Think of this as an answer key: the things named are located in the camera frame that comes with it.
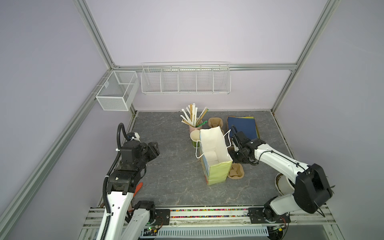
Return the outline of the green paper cup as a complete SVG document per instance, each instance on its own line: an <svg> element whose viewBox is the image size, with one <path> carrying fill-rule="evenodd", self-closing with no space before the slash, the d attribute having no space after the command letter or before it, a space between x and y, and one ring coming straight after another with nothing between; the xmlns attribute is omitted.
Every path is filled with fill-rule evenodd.
<svg viewBox="0 0 384 240"><path fill-rule="evenodd" d="M200 145L200 130L194 130L190 133L190 138L194 148L198 148Z"/></svg>

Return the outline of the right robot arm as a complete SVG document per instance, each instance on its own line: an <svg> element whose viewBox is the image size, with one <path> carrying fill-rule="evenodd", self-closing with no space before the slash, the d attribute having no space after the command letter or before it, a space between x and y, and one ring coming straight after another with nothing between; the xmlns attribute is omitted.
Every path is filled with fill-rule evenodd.
<svg viewBox="0 0 384 240"><path fill-rule="evenodd" d="M265 163L293 184L292 193L274 197L265 203L260 216L267 222L274 223L283 215L299 210L314 214L332 198L332 187L324 169L318 164L308 165L290 158L261 139L249 139L235 126L231 126L230 132L235 161L252 166Z"/></svg>

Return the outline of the green paper gift bag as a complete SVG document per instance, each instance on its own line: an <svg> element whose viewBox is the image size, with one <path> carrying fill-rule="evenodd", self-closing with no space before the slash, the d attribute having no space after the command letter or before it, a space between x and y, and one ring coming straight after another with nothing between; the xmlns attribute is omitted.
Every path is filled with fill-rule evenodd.
<svg viewBox="0 0 384 240"><path fill-rule="evenodd" d="M220 127L201 129L196 158L201 160L207 185L225 182L233 160L228 152L231 146L230 132L223 134Z"/></svg>

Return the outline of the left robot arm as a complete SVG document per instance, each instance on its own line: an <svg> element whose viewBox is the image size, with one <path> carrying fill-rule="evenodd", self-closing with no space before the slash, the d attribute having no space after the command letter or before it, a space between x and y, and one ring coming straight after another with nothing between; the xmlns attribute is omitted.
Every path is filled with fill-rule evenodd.
<svg viewBox="0 0 384 240"><path fill-rule="evenodd" d="M98 240L137 240L147 224L156 222L154 202L139 201L133 213L129 212L129 206L146 174L147 163L159 154L157 142L142 143L138 133L127 133L124 124L119 123L117 156L103 181L105 211Z"/></svg>

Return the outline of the single brown pulp cup carrier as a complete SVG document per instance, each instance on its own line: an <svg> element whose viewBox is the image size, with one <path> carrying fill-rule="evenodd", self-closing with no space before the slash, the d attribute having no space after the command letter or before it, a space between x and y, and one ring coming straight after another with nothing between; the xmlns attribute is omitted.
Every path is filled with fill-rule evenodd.
<svg viewBox="0 0 384 240"><path fill-rule="evenodd" d="M228 178L238 180L242 179L245 175L243 166L238 163L232 163L231 169L228 173Z"/></svg>

